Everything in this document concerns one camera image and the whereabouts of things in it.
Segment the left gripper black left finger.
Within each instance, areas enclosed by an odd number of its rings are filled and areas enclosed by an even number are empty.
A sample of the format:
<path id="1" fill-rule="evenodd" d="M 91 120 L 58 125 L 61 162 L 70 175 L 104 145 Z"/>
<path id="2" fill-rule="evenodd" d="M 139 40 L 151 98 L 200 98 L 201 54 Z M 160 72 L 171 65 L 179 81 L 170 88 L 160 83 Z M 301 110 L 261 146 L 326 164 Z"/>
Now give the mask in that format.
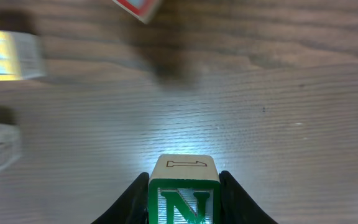
<path id="1" fill-rule="evenodd" d="M 149 174 L 141 173 L 92 224 L 148 224 Z"/>

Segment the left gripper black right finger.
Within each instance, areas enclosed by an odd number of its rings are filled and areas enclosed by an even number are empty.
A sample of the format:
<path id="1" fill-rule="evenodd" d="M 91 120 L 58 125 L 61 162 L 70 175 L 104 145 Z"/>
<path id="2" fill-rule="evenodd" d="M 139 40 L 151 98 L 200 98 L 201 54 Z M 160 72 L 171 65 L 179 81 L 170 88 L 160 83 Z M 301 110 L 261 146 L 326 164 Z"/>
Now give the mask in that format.
<path id="1" fill-rule="evenodd" d="M 230 172 L 222 171 L 219 179 L 222 224 L 278 224 L 257 205 Z"/>

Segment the green N block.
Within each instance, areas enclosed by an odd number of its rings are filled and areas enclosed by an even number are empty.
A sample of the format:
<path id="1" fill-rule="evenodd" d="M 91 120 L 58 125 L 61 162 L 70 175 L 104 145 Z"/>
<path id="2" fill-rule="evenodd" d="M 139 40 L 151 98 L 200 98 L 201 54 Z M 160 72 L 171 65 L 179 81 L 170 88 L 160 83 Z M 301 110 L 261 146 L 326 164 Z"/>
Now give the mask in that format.
<path id="1" fill-rule="evenodd" d="M 150 224 L 221 222 L 221 183 L 211 156 L 161 155 L 150 176 Z"/>

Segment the yellow S block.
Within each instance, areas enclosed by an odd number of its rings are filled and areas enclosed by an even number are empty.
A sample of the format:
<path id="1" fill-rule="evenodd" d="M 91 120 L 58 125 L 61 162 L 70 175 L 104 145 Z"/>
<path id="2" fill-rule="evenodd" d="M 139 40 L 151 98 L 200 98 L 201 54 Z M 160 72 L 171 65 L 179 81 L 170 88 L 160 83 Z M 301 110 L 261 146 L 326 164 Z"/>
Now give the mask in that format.
<path id="1" fill-rule="evenodd" d="M 38 36 L 0 30 L 0 81 L 30 80 L 46 74 Z"/>

